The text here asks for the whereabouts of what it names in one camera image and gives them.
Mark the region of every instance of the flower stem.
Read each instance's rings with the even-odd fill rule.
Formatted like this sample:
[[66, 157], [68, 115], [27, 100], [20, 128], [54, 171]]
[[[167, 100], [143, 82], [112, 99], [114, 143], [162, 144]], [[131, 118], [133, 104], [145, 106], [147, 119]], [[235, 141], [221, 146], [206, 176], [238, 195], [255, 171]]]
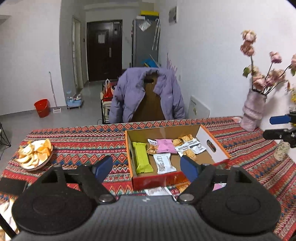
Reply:
[[269, 70], [268, 70], [268, 73], [267, 73], [267, 75], [266, 75], [266, 77], [265, 77], [265, 80], [267, 79], [267, 77], [268, 77], [268, 74], [269, 74], [269, 72], [270, 72], [270, 70], [271, 70], [271, 67], [272, 67], [272, 62], [271, 62], [271, 65], [270, 65], [270, 67], [269, 67]]
[[282, 77], [282, 76], [284, 75], [284, 73], [287, 71], [287, 69], [288, 69], [290, 66], [291, 66], [291, 64], [285, 69], [285, 71], [279, 76], [279, 78]]
[[252, 56], [250, 56], [250, 57], [251, 57], [251, 75], [252, 75], [252, 89], [253, 89], [253, 75], [254, 75], [253, 68], [254, 68], [254, 62], [253, 62]]
[[278, 82], [275, 86], [271, 87], [271, 88], [267, 91], [266, 95], [268, 95], [270, 92], [272, 92], [272, 91], [274, 90], [274, 88], [275, 88], [278, 84], [283, 83], [283, 82], [285, 82], [285, 80], [283, 80], [283, 81], [281, 81], [281, 82]]

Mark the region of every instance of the vase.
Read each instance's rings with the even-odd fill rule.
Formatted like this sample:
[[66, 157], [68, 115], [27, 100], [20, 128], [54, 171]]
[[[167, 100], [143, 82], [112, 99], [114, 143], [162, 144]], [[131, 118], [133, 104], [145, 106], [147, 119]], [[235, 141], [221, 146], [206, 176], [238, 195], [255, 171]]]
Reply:
[[262, 119], [266, 95], [263, 95], [252, 89], [249, 90], [247, 99], [242, 108], [244, 116], [240, 123], [241, 127], [246, 131], [252, 132], [257, 127], [257, 120]]

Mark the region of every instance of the box handle hole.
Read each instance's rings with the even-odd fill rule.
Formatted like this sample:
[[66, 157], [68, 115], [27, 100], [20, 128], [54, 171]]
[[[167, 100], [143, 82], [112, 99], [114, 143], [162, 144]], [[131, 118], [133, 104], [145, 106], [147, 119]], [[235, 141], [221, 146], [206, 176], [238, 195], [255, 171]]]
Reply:
[[216, 152], [217, 149], [210, 140], [207, 140], [207, 145], [212, 150], [212, 152]]

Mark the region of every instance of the purple puffer jacket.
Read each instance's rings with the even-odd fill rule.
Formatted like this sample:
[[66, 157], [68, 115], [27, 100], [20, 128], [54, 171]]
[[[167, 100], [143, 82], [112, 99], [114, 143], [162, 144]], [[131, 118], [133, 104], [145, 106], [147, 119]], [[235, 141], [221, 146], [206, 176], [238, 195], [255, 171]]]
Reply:
[[157, 72], [153, 92], [160, 96], [160, 105], [166, 120], [185, 119], [184, 102], [174, 73], [169, 69], [129, 68], [119, 78], [113, 93], [109, 122], [130, 122], [145, 96], [144, 79]]

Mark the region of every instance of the tiled floor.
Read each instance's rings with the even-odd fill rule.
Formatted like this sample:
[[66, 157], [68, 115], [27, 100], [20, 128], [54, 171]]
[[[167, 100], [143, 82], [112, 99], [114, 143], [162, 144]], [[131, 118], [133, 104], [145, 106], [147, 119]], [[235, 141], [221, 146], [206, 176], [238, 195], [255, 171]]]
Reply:
[[67, 110], [62, 107], [61, 113], [52, 112], [45, 118], [39, 118], [37, 112], [27, 111], [9, 115], [0, 116], [6, 135], [11, 142], [11, 147], [6, 148], [0, 146], [0, 175], [7, 166], [9, 160], [13, 157], [20, 142], [35, 129], [43, 128], [59, 128], [73, 126], [91, 126], [96, 125], [98, 119], [101, 119], [101, 101], [100, 92], [102, 90], [102, 82], [92, 82], [87, 84], [81, 91], [84, 103], [82, 107]]

